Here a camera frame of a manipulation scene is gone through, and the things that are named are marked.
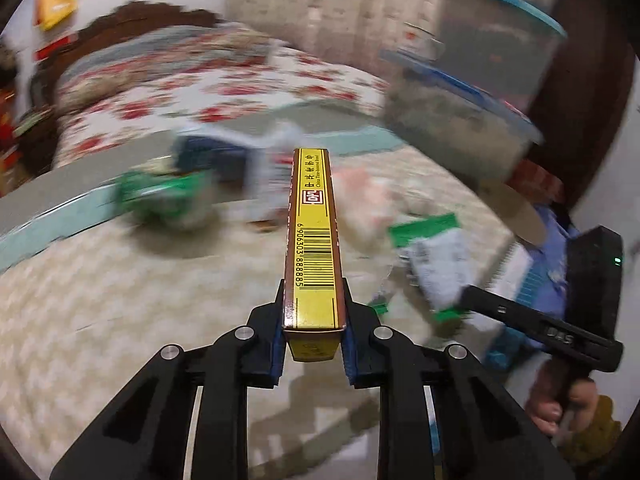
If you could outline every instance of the barcode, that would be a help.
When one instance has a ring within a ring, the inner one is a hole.
[[[300,288],[334,288],[331,229],[305,227],[297,230],[296,285]]]

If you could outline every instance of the wooden headboard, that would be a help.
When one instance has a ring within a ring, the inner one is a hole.
[[[171,25],[213,27],[220,21],[217,14],[208,10],[183,10],[170,4],[129,2],[91,22],[78,31],[77,41],[53,51],[38,64],[30,85],[31,104],[53,104],[53,92],[60,76],[87,54]]]

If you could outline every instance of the blue package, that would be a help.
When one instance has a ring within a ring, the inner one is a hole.
[[[556,220],[556,214],[544,205],[534,208],[546,227],[546,240],[540,248],[530,248],[531,268],[525,278],[516,302],[533,308],[543,314],[564,318],[566,306],[566,242],[579,232],[574,227],[563,229]],[[513,328],[504,327],[492,343],[483,363],[492,369],[505,371],[511,367],[513,359],[522,345],[543,349],[542,343],[527,338]]]
[[[220,182],[244,180],[250,149],[206,136],[179,137],[174,146],[178,171],[214,170]]]

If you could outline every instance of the white plastic bag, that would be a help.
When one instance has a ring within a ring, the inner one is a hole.
[[[412,240],[406,256],[420,290],[436,311],[454,306],[462,290],[472,283],[466,240],[460,228]]]
[[[286,222],[293,155],[296,148],[308,146],[308,137],[297,124],[277,121],[255,150],[248,173],[252,198],[250,221]]]

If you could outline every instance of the bed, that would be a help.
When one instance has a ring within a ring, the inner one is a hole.
[[[204,10],[145,2],[96,20],[36,74],[42,97],[33,99],[58,114],[53,167],[189,120],[229,120],[314,99],[379,113],[381,79],[254,32]]]

